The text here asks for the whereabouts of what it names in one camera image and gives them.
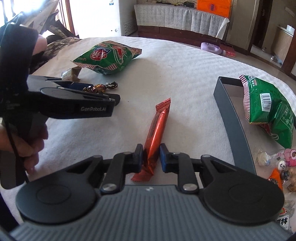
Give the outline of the person left hand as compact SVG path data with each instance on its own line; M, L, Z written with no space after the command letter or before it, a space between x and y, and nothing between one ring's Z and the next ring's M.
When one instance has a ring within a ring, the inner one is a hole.
M16 134L12 134L16 149L20 157L25 158L24 167L30 175L34 173L35 166L39 162L39 152L44 149L44 140L48 139L48 128L44 124L41 128L38 137L29 144ZM13 152L6 129L1 125L1 151Z

